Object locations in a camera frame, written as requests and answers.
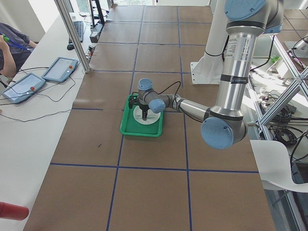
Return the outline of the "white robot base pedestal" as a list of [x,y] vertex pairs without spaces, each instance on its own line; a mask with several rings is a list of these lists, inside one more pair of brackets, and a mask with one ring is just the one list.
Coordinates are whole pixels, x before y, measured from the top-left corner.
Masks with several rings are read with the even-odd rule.
[[205,53],[198,62],[191,62],[193,84],[219,84],[220,82],[223,69],[222,53],[228,37],[225,3],[224,0],[217,1]]

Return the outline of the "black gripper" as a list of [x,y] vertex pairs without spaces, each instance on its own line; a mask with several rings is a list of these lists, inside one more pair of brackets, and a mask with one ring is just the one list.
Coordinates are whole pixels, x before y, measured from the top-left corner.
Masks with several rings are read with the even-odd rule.
[[142,120],[147,120],[148,115],[148,105],[140,105],[140,109],[142,111]]

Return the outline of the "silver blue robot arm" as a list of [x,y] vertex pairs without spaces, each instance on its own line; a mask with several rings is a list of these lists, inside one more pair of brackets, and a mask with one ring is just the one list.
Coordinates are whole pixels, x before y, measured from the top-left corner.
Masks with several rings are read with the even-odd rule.
[[248,83],[256,39],[261,34],[277,34],[283,25],[282,0],[228,0],[224,13],[229,39],[220,77],[216,104],[213,107],[189,101],[177,94],[159,94],[148,78],[138,83],[138,96],[132,96],[129,105],[158,114],[165,108],[183,112],[202,123],[202,138],[216,149],[229,148],[247,134],[241,103]]

